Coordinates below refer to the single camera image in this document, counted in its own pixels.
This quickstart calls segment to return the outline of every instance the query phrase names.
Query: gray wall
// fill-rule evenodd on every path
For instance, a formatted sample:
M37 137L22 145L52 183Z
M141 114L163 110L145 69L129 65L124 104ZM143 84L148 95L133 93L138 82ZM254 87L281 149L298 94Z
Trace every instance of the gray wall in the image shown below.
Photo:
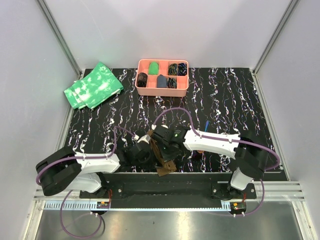
M320 1L302 0L258 78L292 180L320 235Z
M81 68L254 67L290 0L46 0Z
M0 8L0 239L21 239L36 164L52 154L76 79L36 1Z

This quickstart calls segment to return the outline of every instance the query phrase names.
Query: green item in tray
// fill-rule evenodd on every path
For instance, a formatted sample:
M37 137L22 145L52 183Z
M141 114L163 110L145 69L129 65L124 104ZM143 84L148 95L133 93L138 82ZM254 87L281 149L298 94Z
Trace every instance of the green item in tray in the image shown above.
M148 74L158 75L158 73L159 73L159 65L155 61L152 61L149 65Z
M94 109L122 89L123 85L110 69L99 62L86 77L76 81L64 93L73 108L87 106Z

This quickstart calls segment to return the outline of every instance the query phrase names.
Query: metal floor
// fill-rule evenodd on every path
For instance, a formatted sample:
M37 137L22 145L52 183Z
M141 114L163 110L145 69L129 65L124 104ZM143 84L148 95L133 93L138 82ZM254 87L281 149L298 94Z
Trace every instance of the metal floor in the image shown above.
M248 203L248 211L257 204ZM64 211L67 226L84 211ZM246 217L216 216L209 212L110 211L103 215L104 231L96 240L302 240L289 202L265 202ZM99 220L85 216L67 227L79 236L93 233ZM60 226L59 211L43 211L37 240L71 240Z

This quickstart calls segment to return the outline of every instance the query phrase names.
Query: brown leather item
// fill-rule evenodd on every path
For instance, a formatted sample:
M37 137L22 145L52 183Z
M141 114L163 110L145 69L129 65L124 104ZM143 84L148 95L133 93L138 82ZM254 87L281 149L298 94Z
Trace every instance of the brown leather item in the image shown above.
M151 137L153 132L154 132L153 130L149 130L146 134L148 134ZM157 171L159 177L177 171L176 165L173 160L165 162L165 160L162 158L160 150L156 144L157 142L151 138L149 143L150 143L151 149L152 149L156 159L158 159L158 161L162 165L162 167L156 168L156 171Z

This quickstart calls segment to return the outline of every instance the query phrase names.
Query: black and white patterned surface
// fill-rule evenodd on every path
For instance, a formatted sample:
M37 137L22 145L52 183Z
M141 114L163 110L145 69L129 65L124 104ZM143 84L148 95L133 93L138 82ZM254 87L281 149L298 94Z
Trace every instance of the black and white patterned surface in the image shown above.
M207 131L211 133L254 131L263 143L274 149L249 68L190 68L185 97L139 96L135 88L136 69L118 68L112 72L124 90L94 110L83 108L73 112L65 145L72 146L74 151L88 154L109 152L113 146L114 126L144 134L161 112L173 107L189 110L196 129L204 131L209 120ZM169 127L189 123L183 111L168 112L161 121ZM119 147L130 146L133 141L118 131L117 144ZM181 173L229 172L230 161L232 159L228 157L209 152L194 159L191 152L187 152L175 159L175 164L177 172ZM271 156L267 165L275 161ZM135 166L131 169L133 172L144 171Z

